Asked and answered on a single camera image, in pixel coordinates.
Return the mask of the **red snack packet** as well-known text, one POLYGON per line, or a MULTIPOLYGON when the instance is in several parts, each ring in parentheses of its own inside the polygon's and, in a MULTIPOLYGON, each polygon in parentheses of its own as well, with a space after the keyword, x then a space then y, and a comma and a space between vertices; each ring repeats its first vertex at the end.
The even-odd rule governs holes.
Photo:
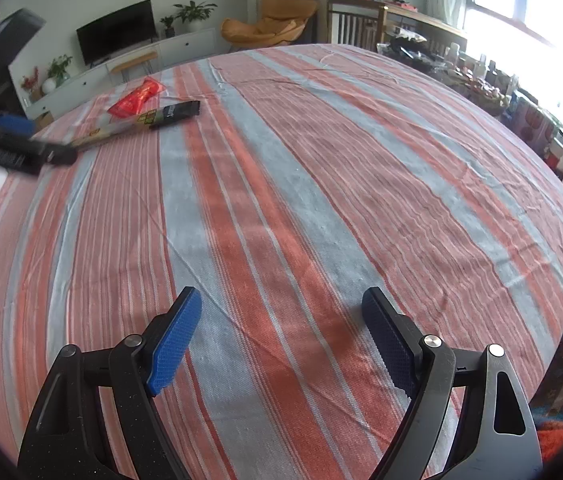
POLYGON ((148 100, 164 90, 166 87, 161 82, 152 77, 145 77, 137 88, 109 107, 108 114, 120 119, 138 115, 148 100))

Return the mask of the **black long snack packet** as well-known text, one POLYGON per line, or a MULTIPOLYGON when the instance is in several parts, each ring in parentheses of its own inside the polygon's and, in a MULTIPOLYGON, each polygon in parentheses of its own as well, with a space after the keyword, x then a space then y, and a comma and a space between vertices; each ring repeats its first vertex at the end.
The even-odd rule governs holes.
POLYGON ((200 107, 201 103, 199 101, 187 101, 148 110, 148 112, 143 114, 94 129, 87 136, 71 141, 70 146, 78 152, 83 152, 90 148, 95 148, 95 146, 121 139, 122 136, 132 136, 136 133, 170 127, 198 116, 200 107))

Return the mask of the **brown cardboard box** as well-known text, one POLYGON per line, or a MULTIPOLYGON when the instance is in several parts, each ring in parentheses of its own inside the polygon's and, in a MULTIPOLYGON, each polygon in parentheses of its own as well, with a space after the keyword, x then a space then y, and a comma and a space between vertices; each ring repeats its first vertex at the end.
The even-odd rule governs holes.
POLYGON ((54 122, 54 116, 51 112, 43 112, 34 120, 35 130, 41 131, 54 122))

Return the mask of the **red flower vase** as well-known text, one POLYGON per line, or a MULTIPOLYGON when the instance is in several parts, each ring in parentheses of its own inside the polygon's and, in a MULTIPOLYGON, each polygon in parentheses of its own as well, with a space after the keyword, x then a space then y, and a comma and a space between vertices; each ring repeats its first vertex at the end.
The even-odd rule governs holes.
POLYGON ((42 89, 40 83, 40 71, 38 66, 34 66, 32 73, 28 76, 23 76, 20 81, 20 87, 31 103, 35 103, 42 98, 42 89))

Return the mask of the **green plant white vase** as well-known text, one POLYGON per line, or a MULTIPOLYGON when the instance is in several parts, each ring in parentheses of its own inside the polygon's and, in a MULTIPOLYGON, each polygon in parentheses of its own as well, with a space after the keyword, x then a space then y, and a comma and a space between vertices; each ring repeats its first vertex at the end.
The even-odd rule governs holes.
POLYGON ((50 94, 69 79, 68 67, 72 63, 72 56, 68 54, 59 55, 54 58, 48 66, 47 77, 42 83, 44 96, 50 94))

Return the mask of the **white tv cabinet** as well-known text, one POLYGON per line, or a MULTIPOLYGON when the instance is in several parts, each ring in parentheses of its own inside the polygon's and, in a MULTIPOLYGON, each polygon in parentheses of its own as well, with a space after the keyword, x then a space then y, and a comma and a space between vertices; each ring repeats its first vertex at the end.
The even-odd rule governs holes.
POLYGON ((59 118, 99 94, 120 84, 127 84, 132 79, 150 76, 178 64, 208 58, 216 53, 217 46, 214 28, 186 32, 146 44, 70 77, 47 96, 24 105, 24 112, 29 119, 36 119, 47 112, 54 118, 59 118))

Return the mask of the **wooden bench stool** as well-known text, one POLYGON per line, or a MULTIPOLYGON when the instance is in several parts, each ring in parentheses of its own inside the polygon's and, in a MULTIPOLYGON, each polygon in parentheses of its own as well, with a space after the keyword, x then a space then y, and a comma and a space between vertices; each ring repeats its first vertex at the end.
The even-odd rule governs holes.
POLYGON ((123 63, 119 63, 109 68, 111 75, 120 76, 123 82, 131 80, 132 70, 141 68, 144 74, 149 76, 154 72, 152 62, 157 61, 159 55, 156 51, 148 51, 142 55, 135 56, 135 58, 128 58, 123 63))

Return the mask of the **black television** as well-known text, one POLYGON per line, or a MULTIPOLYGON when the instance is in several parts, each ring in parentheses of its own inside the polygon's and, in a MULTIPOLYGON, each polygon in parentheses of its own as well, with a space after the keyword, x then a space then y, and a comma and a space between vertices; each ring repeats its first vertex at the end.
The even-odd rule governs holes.
POLYGON ((86 65, 109 58, 120 50, 158 37, 152 0, 144 0, 109 13, 76 29, 86 65))

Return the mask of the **small dark potted plant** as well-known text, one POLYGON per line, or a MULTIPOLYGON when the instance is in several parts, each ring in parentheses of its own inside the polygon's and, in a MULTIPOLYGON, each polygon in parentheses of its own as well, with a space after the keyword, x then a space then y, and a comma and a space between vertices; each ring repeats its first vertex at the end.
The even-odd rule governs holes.
POLYGON ((175 36, 174 21, 175 18, 173 15, 164 15, 160 18, 160 23, 164 27, 164 37, 172 38, 175 36))

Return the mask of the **striped pink grey tablecloth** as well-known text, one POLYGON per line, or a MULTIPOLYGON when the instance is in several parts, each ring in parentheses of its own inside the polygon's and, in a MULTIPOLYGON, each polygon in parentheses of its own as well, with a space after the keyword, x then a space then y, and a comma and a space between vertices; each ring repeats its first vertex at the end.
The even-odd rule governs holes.
POLYGON ((517 136, 409 67, 341 46, 160 74, 198 117, 0 189, 0 445, 15 455, 65 344, 202 313, 156 404, 196 479, 365 479, 407 405, 363 323, 380 287, 523 388, 563 331, 563 184, 517 136))

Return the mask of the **orange fluffy cushion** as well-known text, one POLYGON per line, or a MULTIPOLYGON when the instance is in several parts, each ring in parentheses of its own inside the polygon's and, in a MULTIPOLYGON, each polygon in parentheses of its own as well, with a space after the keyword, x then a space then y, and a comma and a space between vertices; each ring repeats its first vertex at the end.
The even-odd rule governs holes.
POLYGON ((537 424, 537 437, 544 463, 554 458, 563 447, 563 422, 543 420, 537 424))

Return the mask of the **green potted plant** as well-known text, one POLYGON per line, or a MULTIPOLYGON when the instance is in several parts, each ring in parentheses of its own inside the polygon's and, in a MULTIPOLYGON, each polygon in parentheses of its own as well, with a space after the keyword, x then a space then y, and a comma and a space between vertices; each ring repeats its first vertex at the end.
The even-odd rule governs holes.
POLYGON ((176 9, 175 18, 182 22, 187 32, 199 32, 218 7, 213 2, 196 3, 194 0, 189 3, 174 3, 173 6, 176 9))

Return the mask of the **orange lounge chair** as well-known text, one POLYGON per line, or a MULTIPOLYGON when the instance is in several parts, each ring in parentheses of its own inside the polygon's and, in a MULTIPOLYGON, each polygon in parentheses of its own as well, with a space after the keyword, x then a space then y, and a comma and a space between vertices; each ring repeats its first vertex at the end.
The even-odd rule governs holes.
POLYGON ((227 18, 221 36, 238 50, 288 46, 302 35, 317 9, 317 0, 261 0, 257 23, 227 18))

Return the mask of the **wooden side table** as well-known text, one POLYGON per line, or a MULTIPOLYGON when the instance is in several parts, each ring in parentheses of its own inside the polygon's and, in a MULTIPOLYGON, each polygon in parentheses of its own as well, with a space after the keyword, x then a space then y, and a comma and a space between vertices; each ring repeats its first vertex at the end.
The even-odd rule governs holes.
POLYGON ((467 49, 464 32, 444 23, 438 18, 396 4, 385 4, 385 30, 405 30, 406 35, 425 38, 431 53, 442 55, 452 44, 458 44, 460 52, 467 49))

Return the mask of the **wooden railing chair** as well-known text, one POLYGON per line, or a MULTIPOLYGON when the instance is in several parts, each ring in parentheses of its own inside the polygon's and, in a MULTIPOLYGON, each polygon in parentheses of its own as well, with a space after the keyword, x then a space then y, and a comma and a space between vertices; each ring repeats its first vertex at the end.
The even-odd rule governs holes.
POLYGON ((326 0, 327 40, 377 51, 387 37, 388 6, 374 0, 326 0))

